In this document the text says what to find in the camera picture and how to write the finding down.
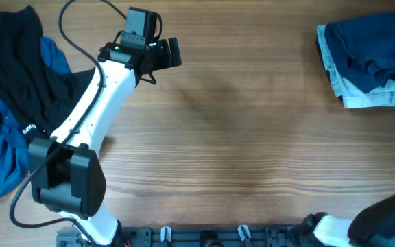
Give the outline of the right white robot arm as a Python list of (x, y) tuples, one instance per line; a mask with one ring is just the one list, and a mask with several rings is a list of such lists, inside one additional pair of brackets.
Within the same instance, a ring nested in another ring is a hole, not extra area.
[(326, 213), (310, 215), (300, 232), (324, 246), (395, 246), (395, 194), (352, 220)]

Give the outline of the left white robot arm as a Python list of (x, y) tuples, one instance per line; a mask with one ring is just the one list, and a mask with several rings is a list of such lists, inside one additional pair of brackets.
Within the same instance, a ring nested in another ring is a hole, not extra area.
[(28, 149), (35, 202), (72, 222), (87, 246), (116, 246), (121, 225), (103, 203), (106, 178), (99, 150), (121, 105), (139, 81), (182, 64), (176, 38), (162, 39), (160, 14), (129, 8), (126, 27), (97, 55), (91, 82), (69, 116), (48, 139)]

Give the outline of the black garment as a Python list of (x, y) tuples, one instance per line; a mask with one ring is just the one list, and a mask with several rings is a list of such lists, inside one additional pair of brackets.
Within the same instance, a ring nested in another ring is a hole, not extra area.
[(51, 136), (71, 114), (95, 72), (57, 74), (42, 59), (42, 37), (32, 6), (0, 12), (0, 99), (28, 140)]

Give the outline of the navy blue shorts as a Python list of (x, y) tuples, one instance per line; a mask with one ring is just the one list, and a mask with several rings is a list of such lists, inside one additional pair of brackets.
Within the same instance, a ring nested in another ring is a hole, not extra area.
[(395, 12), (330, 22), (324, 37), (340, 75), (362, 92), (395, 81)]

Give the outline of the folded light blue jeans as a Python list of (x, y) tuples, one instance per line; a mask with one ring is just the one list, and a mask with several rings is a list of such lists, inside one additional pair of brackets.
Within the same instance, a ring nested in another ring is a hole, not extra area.
[(350, 80), (342, 77), (332, 59), (331, 52), (324, 37), (325, 25), (317, 27), (317, 37), (326, 69), (330, 72), (331, 88), (340, 98), (345, 108), (373, 108), (378, 106), (395, 107), (395, 81), (388, 80), (384, 87), (364, 93)]

